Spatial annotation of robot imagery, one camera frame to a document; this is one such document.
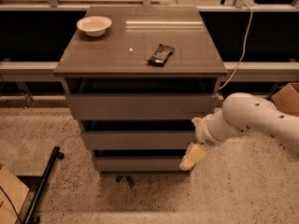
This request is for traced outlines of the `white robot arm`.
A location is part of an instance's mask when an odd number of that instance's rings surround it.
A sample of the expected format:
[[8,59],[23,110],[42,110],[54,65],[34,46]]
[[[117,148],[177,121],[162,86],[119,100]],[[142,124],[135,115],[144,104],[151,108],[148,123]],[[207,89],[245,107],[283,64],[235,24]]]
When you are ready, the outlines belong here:
[[277,110],[264,98],[238,92],[229,95],[219,111],[193,118],[195,143],[190,143],[179,168],[189,171],[210,147],[252,132],[265,133],[290,150],[299,152],[299,118]]

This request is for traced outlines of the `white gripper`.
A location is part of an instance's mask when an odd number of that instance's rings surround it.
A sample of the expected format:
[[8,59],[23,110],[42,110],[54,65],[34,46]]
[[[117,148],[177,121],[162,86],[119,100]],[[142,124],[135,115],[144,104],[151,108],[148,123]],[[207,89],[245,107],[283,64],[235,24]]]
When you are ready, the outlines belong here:
[[204,118],[193,118],[192,123],[195,127],[195,139],[198,144],[190,143],[184,157],[182,158],[179,168],[188,171],[205,157],[207,154],[206,147],[217,147],[223,144],[223,141],[216,139],[208,128],[210,115]]

